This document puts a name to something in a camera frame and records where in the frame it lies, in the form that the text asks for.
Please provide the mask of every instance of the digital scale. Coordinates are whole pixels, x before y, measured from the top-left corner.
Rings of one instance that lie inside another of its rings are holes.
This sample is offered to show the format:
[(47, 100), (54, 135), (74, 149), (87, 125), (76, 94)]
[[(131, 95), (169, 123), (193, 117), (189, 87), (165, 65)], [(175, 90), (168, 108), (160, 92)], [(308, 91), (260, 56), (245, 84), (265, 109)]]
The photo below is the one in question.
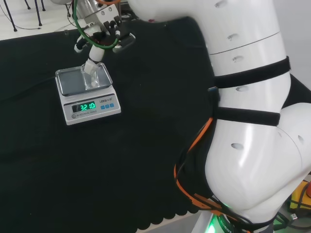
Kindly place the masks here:
[(99, 86), (86, 90), (81, 67), (58, 70), (56, 84), (67, 125), (94, 120), (121, 112), (112, 80), (102, 64)]

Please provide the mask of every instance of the scale display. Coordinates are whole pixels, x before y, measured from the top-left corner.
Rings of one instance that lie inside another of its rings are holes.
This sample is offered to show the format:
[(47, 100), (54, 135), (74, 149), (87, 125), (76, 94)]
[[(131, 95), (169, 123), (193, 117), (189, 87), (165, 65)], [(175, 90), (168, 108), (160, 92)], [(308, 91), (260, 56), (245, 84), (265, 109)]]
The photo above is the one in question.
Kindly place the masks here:
[(87, 103), (81, 103), (78, 105), (73, 105), (72, 111), (76, 113), (76, 112), (83, 112), (83, 111), (94, 109), (94, 108), (96, 108), (96, 104), (94, 101), (92, 101), (92, 102), (87, 102)]

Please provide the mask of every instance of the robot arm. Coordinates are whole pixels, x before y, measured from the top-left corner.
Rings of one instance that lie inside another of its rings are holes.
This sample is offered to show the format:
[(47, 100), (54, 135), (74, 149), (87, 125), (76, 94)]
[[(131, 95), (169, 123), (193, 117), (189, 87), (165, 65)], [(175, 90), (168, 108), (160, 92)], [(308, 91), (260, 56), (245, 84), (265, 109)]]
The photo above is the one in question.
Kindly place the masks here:
[[(281, 110), (291, 86), (289, 68), (268, 72), (269, 67), (278, 70), (279, 64), (288, 62), (273, 1), (129, 0), (129, 4), (148, 22), (188, 16), (198, 23), (220, 88), (219, 108), (226, 112), (217, 120), (204, 164), (207, 183), (232, 212), (252, 223), (271, 221), (311, 170), (311, 148), (305, 142), (301, 149), (301, 142), (293, 140), (306, 126), (311, 130), (307, 120), (311, 107)], [(308, 116), (299, 116), (306, 111)], [(255, 117), (249, 120), (243, 114)], [(260, 114), (265, 120), (281, 114), (280, 124), (279, 118), (276, 124), (261, 122)]]
[[(52, 2), (65, 4), (70, 1), (52, 0)], [(74, 47), (74, 50), (79, 53), (89, 44), (85, 36), (93, 41), (89, 59), (85, 65), (87, 74), (92, 74), (97, 64), (102, 60), (105, 44), (113, 45), (109, 46), (109, 48), (106, 47), (106, 49), (113, 47), (114, 52), (118, 52), (135, 41), (134, 35), (124, 27), (114, 2), (105, 2), (106, 5), (104, 5), (96, 0), (76, 0), (73, 6), (76, 7), (77, 18), (91, 24), (90, 27), (83, 30), (85, 35), (78, 38)]]

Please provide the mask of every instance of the chair leg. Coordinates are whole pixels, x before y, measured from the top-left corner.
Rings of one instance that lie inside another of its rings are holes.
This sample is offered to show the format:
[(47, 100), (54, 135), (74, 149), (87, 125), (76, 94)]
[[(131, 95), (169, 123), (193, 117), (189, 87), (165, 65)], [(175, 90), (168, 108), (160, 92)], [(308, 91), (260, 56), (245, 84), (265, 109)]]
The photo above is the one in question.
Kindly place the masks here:
[(27, 0), (25, 0), (25, 3), (26, 3), (26, 5), (27, 5), (27, 9), (30, 10), (31, 8), (30, 8), (30, 6), (28, 5)]
[(35, 8), (37, 10), (37, 15), (38, 15), (38, 20), (39, 20), (39, 26), (42, 26), (41, 20), (40, 20), (40, 14), (39, 14), (39, 9), (38, 9), (38, 3), (37, 0), (35, 0)]
[(6, 0), (3, 0), (4, 1), (4, 5), (6, 7), (6, 10), (8, 11), (8, 14), (9, 14), (9, 17), (10, 17), (10, 20), (11, 20), (11, 23), (12, 23), (12, 26), (14, 28), (14, 32), (17, 32), (17, 29), (15, 27), (15, 24), (13, 22), (13, 19), (12, 19), (12, 16), (11, 16), (11, 13), (10, 13), (10, 10), (9, 10), (9, 7), (8, 7), (8, 4), (6, 4)]
[(41, 4), (42, 4), (42, 8), (43, 8), (42, 10), (45, 11), (43, 0), (41, 0)]

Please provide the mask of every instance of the black tablecloth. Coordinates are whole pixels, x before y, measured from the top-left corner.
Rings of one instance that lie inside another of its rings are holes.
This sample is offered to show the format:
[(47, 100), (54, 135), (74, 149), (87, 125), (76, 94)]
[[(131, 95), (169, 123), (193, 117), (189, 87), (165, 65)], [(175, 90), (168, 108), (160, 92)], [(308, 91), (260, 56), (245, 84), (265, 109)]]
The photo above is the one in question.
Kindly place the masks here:
[[(196, 26), (128, 25), (136, 43), (104, 62), (122, 113), (66, 126), (54, 81), (76, 30), (0, 41), (0, 232), (134, 233), (197, 209), (173, 166), (210, 116), (212, 70)], [(23, 90), (34, 86), (29, 91)], [(287, 105), (311, 102), (293, 78)]]

